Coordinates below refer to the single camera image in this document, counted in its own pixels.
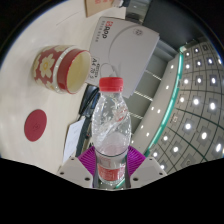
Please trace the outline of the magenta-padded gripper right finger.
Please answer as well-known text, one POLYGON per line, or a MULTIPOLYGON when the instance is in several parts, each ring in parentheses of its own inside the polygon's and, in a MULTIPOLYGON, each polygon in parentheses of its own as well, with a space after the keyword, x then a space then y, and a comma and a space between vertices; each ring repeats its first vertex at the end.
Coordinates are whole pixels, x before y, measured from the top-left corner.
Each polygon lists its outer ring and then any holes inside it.
POLYGON ((126 157, 126 187, 140 188, 166 176, 153 157, 145 157, 134 147, 128 148, 126 157))

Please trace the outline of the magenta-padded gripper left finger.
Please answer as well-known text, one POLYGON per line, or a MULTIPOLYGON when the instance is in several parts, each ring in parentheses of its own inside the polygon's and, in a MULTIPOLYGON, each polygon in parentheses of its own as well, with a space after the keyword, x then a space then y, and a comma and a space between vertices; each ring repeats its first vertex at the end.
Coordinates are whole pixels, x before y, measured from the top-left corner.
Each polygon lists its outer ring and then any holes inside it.
POLYGON ((90 147, 78 157, 70 157, 57 172, 57 175, 84 188, 96 185, 96 155, 90 147))

